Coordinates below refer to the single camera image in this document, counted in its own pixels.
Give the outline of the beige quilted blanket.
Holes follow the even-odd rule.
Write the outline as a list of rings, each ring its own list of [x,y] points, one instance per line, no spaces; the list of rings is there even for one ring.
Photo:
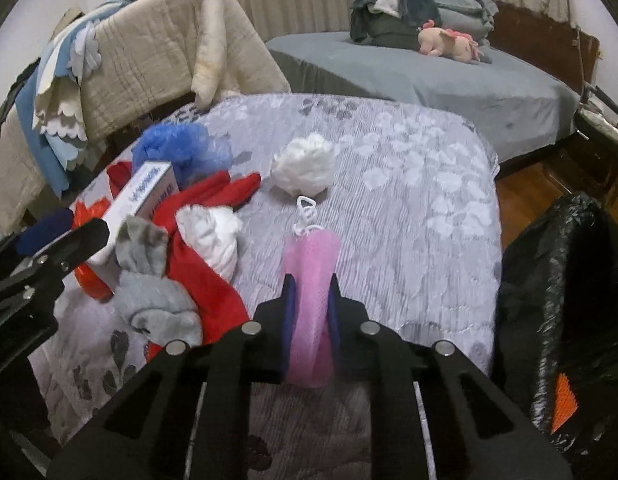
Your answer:
[[[232,96],[290,89],[238,0],[136,0],[101,21],[95,37],[102,64],[81,88],[88,149],[187,93],[206,110]],[[2,235],[50,188],[18,119],[24,84],[0,127]]]

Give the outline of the blue white scalloped cloths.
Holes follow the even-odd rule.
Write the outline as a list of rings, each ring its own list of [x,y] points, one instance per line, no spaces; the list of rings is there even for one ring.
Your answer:
[[[88,149],[81,88],[102,64],[96,26],[134,1],[104,0],[69,23],[44,48],[38,66],[18,93],[22,132],[56,195],[68,190],[69,173],[84,162]]]

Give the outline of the white blue cardboard box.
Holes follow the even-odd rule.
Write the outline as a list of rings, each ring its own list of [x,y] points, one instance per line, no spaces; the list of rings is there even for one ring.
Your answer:
[[[170,162],[144,162],[103,214],[109,229],[108,242],[88,259],[88,265],[92,269],[107,266],[115,255],[115,242],[126,218],[150,220],[157,207],[177,192],[179,185]]]

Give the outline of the grey sock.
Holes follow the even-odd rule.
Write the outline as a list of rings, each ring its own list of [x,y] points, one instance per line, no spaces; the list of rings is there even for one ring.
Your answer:
[[[164,347],[182,340],[202,343],[196,304],[180,283],[167,277],[168,232],[140,217],[120,226],[115,253],[120,275],[112,304],[126,324]]]

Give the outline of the grey bed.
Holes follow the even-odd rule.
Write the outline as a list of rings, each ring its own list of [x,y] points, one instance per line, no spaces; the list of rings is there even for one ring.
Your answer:
[[[501,160],[571,133],[579,97],[537,67],[496,49],[460,63],[355,44],[346,32],[286,35],[266,44],[292,91],[362,96],[446,110],[470,120]]]

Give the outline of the long red sock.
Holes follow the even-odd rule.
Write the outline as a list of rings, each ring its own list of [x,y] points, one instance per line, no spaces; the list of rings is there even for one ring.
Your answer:
[[[234,211],[250,200],[260,183],[258,172],[233,180],[228,172],[219,171],[163,200],[152,216],[152,222],[169,235],[166,275],[183,285],[194,301],[204,344],[215,344],[226,332],[247,322],[249,316],[233,286],[185,244],[175,214],[190,205],[228,206]]]

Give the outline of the grey folded blankets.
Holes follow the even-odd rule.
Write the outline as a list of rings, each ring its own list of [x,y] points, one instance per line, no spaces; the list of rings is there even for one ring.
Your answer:
[[[499,8],[493,0],[434,0],[443,28],[464,32],[480,46],[489,44]]]

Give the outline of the black trash bag bin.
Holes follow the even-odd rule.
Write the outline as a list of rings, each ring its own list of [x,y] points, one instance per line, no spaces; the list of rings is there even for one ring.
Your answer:
[[[551,434],[557,377],[578,410]],[[618,224],[563,196],[504,250],[491,379],[576,479],[618,479]]]

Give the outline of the dark green folded clothes pile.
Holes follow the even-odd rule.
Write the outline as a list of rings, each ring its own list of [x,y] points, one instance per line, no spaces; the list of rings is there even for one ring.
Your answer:
[[[435,0],[353,0],[350,6],[349,36],[355,44],[418,50],[426,25],[442,25]]]

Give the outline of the grey floral quilted cover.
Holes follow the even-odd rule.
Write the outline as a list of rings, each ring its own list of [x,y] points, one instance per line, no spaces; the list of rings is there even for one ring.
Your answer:
[[[240,208],[232,285],[249,315],[281,290],[296,200],[270,180],[274,155],[317,133],[332,144],[335,182],[316,198],[315,223],[338,233],[336,274],[346,297],[403,339],[450,339],[488,374],[501,225],[498,158],[464,117],[381,100],[262,94],[210,112],[182,106],[164,122],[200,122],[226,139],[232,177],[261,174]],[[56,302],[58,332],[31,356],[51,432],[65,444],[146,362],[146,338],[70,274]],[[252,388],[250,433],[272,456],[249,479],[369,479],[371,422],[363,386]]]

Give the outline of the black folding chair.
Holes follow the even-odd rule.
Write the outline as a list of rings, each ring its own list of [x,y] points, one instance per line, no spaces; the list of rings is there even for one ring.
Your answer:
[[[600,101],[618,117],[618,104],[599,86],[586,81],[572,120],[574,130],[586,140],[599,140],[609,151],[618,156],[618,126],[606,118],[595,100]]]

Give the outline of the pink mesh bath sponge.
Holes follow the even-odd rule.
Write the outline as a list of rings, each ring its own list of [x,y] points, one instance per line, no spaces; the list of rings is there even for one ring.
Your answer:
[[[283,256],[283,270],[296,285],[286,382],[321,388],[333,374],[328,296],[341,241],[337,233],[316,223],[315,200],[299,196],[296,205],[299,220],[285,242]]]

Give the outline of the dark wooden headboard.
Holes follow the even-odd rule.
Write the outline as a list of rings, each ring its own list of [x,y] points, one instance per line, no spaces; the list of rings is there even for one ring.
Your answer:
[[[575,92],[593,80],[600,42],[567,22],[514,4],[495,1],[499,12],[489,34],[492,47],[563,81]]]

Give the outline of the small red sock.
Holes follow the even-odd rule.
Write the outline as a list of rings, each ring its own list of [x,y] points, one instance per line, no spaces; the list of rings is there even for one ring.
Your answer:
[[[132,164],[122,160],[111,164],[106,169],[111,196],[116,198],[132,177]]]

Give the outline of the pink plush toy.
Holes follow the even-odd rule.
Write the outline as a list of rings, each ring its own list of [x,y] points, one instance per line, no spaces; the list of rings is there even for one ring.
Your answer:
[[[479,62],[478,44],[465,32],[441,28],[433,20],[423,24],[417,36],[418,52],[436,58],[450,58],[461,63]]]

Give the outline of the orange bubble wrap sheet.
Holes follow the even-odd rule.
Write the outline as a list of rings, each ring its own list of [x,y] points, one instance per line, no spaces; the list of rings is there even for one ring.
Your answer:
[[[576,396],[572,392],[568,377],[560,373],[555,388],[554,413],[552,418],[551,434],[555,434],[571,419],[578,410]]]

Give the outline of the blue plastic bag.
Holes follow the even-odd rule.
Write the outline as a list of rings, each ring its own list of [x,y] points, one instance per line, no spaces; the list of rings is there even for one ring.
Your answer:
[[[132,172],[144,162],[170,162],[181,190],[233,166],[230,142],[212,136],[201,122],[165,122],[147,128],[132,148]]]

